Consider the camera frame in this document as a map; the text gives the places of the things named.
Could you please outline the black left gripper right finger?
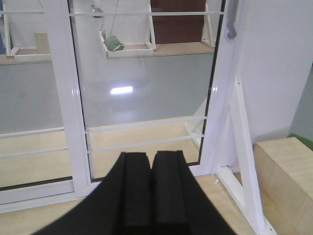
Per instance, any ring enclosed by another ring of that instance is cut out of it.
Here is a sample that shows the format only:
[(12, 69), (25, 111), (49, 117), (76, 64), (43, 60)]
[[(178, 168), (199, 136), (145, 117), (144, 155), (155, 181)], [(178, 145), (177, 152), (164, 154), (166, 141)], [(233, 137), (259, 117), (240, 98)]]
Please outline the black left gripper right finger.
[(152, 179), (153, 234), (235, 234), (198, 184), (182, 151), (157, 152)]

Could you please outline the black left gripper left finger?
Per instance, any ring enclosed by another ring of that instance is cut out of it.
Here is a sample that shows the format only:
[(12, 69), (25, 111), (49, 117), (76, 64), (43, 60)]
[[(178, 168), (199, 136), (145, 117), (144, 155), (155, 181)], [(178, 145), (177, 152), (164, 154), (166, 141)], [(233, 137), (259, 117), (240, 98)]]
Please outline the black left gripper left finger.
[(35, 234), (150, 235), (151, 227), (148, 157), (140, 152), (122, 152), (91, 194)]

